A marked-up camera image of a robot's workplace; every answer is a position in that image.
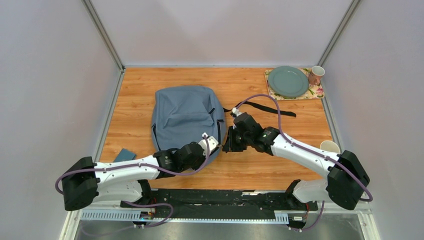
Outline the blue-grey student backpack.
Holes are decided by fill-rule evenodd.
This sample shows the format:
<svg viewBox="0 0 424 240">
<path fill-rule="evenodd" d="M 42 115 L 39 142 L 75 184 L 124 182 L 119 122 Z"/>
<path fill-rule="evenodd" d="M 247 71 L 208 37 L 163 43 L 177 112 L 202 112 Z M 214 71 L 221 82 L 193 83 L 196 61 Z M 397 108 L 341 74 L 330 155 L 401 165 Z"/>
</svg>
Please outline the blue-grey student backpack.
<svg viewBox="0 0 424 240">
<path fill-rule="evenodd" d="M 226 136 L 227 109 L 205 86 L 175 86 L 155 93 L 151 119 L 152 142 L 161 168 L 171 172 L 198 169 L 205 161 L 198 143 L 202 135 L 222 144 Z"/>
</svg>

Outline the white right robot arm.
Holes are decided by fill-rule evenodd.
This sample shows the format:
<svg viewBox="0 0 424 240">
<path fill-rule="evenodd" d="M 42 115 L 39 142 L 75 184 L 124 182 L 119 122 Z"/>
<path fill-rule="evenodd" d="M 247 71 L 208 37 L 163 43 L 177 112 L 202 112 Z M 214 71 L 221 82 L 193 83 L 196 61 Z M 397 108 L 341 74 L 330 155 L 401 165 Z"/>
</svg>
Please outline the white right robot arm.
<svg viewBox="0 0 424 240">
<path fill-rule="evenodd" d="M 331 201 L 343 209 L 354 210 L 358 202 L 373 200 L 367 189 L 370 178 L 351 151 L 337 153 L 313 147 L 282 133 L 278 128 L 261 127 L 244 112 L 228 128 L 222 150 L 226 153 L 242 152 L 248 147 L 259 153 L 291 160 L 322 177 L 292 182 L 285 195 L 285 203 L 290 209 L 299 209 L 311 201 Z"/>
</svg>

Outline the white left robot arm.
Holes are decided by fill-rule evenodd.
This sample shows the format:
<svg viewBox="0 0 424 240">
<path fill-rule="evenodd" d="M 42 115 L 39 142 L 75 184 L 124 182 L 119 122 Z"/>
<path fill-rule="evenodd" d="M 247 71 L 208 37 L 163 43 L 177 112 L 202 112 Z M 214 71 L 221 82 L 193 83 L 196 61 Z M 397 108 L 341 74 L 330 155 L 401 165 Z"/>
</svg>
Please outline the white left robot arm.
<svg viewBox="0 0 424 240">
<path fill-rule="evenodd" d="M 147 190 L 150 180 L 196 174 L 210 161 L 216 147 L 217 143 L 203 139 L 122 162 L 95 162 L 85 156 L 58 177 L 54 187 L 63 196 L 66 211 L 116 201 L 146 208 L 153 201 Z"/>
</svg>

